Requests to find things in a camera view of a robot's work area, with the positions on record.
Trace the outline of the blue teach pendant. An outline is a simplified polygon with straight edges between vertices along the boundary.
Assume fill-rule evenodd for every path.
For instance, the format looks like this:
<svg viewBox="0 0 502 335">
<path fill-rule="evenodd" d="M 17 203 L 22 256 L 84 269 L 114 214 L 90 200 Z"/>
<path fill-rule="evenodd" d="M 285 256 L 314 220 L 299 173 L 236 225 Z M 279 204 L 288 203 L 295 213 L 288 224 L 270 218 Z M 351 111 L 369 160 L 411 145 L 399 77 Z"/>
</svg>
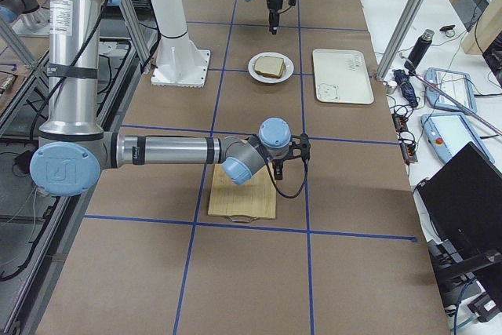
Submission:
<svg viewBox="0 0 502 335">
<path fill-rule="evenodd" d="M 461 112 L 430 113 L 422 115 L 420 122 L 423 131 L 435 154 L 443 163 L 447 163 L 465 145 L 472 142 L 491 162 L 489 153 L 480 136 Z"/>
<path fill-rule="evenodd" d="M 474 113 L 477 112 L 474 86 L 468 73 L 429 67 L 424 78 Z M 454 103 L 429 87 L 426 88 L 426 99 L 433 108 L 444 111 L 459 110 Z"/>
</svg>

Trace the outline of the white round plate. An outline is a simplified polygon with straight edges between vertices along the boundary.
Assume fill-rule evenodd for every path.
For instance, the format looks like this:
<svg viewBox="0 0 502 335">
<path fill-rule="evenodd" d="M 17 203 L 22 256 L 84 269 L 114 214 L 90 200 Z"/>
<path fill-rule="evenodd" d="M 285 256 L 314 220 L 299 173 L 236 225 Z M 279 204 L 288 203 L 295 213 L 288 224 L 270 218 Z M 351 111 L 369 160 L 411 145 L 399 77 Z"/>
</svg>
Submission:
<svg viewBox="0 0 502 335">
<path fill-rule="evenodd" d="M 258 53 L 250 59 L 248 72 L 259 82 L 276 84 L 293 74 L 294 65 L 290 58 L 281 53 Z"/>
</svg>

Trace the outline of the folded dark blue umbrella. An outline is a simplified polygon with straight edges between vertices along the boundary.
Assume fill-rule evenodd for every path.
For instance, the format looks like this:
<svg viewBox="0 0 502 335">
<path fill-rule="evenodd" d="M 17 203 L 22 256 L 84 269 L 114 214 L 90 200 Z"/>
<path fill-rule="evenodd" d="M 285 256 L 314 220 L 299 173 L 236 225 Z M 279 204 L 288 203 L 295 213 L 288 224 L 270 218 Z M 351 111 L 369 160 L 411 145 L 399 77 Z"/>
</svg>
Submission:
<svg viewBox="0 0 502 335">
<path fill-rule="evenodd" d="M 410 82 L 409 75 L 402 69 L 393 70 L 393 75 L 398 87 L 401 90 L 402 96 L 408 101 L 408 104 L 412 108 L 417 108 L 417 96 Z"/>
</svg>

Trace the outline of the black laptop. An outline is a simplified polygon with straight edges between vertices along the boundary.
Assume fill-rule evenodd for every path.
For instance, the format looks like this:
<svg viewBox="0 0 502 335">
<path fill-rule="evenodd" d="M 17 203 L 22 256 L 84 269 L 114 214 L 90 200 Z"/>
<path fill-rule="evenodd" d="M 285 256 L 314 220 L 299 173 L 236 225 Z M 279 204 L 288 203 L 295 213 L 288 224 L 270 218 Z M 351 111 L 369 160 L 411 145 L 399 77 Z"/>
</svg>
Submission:
<svg viewBox="0 0 502 335">
<path fill-rule="evenodd" d="M 470 142 L 418 187 L 441 240 L 429 253 L 436 271 L 501 251 L 501 172 Z"/>
</svg>

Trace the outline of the wooden cutting board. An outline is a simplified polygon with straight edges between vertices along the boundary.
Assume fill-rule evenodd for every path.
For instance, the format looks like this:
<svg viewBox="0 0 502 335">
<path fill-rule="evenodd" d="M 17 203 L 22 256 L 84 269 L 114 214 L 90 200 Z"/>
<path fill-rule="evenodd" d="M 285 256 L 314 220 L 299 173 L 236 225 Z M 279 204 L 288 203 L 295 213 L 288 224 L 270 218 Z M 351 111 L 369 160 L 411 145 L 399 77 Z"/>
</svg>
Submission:
<svg viewBox="0 0 502 335">
<path fill-rule="evenodd" d="M 267 169 L 259 170 L 244 184 L 236 185 L 221 165 L 213 170 L 208 215 L 232 220 L 276 218 L 276 190 Z"/>
</svg>

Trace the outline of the bread slice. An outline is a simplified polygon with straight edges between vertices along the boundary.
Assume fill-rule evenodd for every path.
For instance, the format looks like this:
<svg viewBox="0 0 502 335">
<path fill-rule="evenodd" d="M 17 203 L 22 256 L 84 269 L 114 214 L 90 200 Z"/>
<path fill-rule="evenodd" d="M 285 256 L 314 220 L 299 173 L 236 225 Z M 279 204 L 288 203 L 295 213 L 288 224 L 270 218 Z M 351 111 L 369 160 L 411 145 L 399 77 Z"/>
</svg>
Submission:
<svg viewBox="0 0 502 335">
<path fill-rule="evenodd" d="M 259 58 L 256 59 L 254 67 L 256 65 L 277 65 L 277 64 L 284 64 L 284 60 L 276 56 L 260 56 Z"/>
<path fill-rule="evenodd" d="M 255 72 L 258 75 L 267 77 L 267 78 L 281 78 L 286 66 L 284 64 L 277 65 L 256 65 L 254 67 Z"/>
</svg>

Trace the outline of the small metal cup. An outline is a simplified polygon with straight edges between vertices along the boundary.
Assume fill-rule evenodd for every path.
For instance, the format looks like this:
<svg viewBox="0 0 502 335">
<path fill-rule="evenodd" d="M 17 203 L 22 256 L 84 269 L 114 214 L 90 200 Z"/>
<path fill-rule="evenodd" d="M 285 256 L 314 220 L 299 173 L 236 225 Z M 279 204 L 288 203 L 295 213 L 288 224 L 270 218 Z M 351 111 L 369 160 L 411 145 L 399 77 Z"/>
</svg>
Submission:
<svg viewBox="0 0 502 335">
<path fill-rule="evenodd" d="M 391 95 L 397 89 L 398 84 L 394 80 L 386 81 L 386 82 L 384 82 L 384 87 L 385 87 L 386 94 Z"/>
</svg>

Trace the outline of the black water bottle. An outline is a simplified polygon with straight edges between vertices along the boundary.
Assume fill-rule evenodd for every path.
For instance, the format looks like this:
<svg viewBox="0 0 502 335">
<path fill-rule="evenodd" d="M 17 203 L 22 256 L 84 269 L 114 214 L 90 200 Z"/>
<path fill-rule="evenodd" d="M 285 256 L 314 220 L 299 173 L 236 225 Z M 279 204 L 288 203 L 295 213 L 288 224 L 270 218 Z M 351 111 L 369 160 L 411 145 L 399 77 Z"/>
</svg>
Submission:
<svg viewBox="0 0 502 335">
<path fill-rule="evenodd" d="M 409 70 L 418 68 L 419 63 L 422 61 L 425 53 L 430 47 L 434 32 L 431 29 L 426 29 L 424 33 L 417 39 L 410 54 L 407 57 L 406 66 Z"/>
</svg>

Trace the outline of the aluminium frame post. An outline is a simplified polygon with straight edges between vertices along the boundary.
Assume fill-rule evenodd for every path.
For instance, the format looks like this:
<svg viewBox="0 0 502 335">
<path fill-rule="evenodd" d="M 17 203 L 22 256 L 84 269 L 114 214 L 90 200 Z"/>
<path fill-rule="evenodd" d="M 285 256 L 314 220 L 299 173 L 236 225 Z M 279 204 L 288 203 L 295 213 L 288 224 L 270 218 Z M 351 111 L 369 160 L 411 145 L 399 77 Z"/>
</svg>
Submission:
<svg viewBox="0 0 502 335">
<path fill-rule="evenodd" d="M 398 50 L 403 43 L 423 1 L 424 0 L 407 1 L 376 70 L 375 79 L 377 81 L 382 82 L 385 79 L 385 76 L 389 71 L 391 64 L 397 55 Z"/>
</svg>

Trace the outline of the near blue teach pendant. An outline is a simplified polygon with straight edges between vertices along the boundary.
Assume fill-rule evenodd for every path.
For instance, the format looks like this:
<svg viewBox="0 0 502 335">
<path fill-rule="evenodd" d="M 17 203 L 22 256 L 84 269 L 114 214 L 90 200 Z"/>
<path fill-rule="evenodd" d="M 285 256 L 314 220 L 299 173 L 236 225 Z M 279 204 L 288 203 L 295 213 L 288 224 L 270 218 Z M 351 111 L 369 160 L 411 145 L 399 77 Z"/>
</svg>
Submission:
<svg viewBox="0 0 502 335">
<path fill-rule="evenodd" d="M 472 142 L 491 162 L 489 153 L 480 136 L 461 112 L 430 113 L 422 115 L 420 122 L 423 131 L 435 154 L 443 163 L 447 163 L 465 145 Z"/>
</svg>

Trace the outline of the cream bear tray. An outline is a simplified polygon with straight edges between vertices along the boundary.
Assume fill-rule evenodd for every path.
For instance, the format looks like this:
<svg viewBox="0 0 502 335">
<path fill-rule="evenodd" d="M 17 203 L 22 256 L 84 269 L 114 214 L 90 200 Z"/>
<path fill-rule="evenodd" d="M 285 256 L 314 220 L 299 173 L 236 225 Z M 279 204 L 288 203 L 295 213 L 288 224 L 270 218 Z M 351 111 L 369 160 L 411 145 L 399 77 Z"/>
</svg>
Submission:
<svg viewBox="0 0 502 335">
<path fill-rule="evenodd" d="M 373 90 L 362 52 L 314 49 L 312 60 L 318 101 L 328 104 L 373 103 Z"/>
</svg>

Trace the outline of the far blue teach pendant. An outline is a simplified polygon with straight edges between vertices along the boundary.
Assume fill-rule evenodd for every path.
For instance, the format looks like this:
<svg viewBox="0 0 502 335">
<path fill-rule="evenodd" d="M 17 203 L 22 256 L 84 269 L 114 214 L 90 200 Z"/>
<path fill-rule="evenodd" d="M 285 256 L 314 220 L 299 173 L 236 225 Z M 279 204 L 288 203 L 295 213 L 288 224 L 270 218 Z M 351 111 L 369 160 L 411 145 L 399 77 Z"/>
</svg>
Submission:
<svg viewBox="0 0 502 335">
<path fill-rule="evenodd" d="M 424 78 L 474 113 L 477 112 L 474 86 L 468 73 L 429 67 Z M 433 108 L 444 111 L 459 110 L 454 103 L 429 87 L 426 88 L 426 99 Z"/>
</svg>

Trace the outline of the bread slice under egg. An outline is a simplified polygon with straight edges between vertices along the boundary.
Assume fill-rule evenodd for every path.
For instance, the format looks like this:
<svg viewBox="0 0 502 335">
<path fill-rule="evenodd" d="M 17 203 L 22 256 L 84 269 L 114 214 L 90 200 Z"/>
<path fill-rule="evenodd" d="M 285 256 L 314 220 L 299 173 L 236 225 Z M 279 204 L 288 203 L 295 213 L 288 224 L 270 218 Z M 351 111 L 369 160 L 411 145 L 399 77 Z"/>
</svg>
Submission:
<svg viewBox="0 0 502 335">
<path fill-rule="evenodd" d="M 255 72 L 258 75 L 267 77 L 267 78 L 281 78 L 286 66 L 284 64 L 277 65 L 256 65 L 254 67 Z"/>
</svg>

